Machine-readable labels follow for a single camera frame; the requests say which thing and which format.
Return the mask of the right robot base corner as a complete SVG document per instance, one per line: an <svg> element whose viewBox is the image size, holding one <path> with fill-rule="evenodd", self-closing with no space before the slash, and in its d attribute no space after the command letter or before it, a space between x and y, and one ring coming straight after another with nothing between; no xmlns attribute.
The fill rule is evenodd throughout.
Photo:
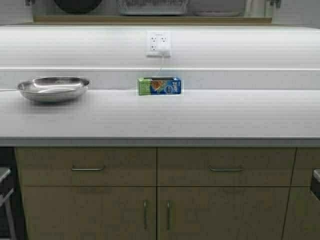
<svg viewBox="0 0 320 240"><path fill-rule="evenodd" d="M316 168L312 171L310 191L320 200L320 169Z"/></svg>

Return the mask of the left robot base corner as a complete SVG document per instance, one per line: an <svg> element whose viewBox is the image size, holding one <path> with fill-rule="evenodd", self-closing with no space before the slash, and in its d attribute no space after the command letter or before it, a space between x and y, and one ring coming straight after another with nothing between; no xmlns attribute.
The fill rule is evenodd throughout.
<svg viewBox="0 0 320 240"><path fill-rule="evenodd" d="M4 206L5 208L6 219L8 222L8 229L10 235L9 239L16 240L16 228L10 202L11 195L14 193L14 187L11 180L11 172L12 171L7 167L0 168L0 206Z"/></svg>

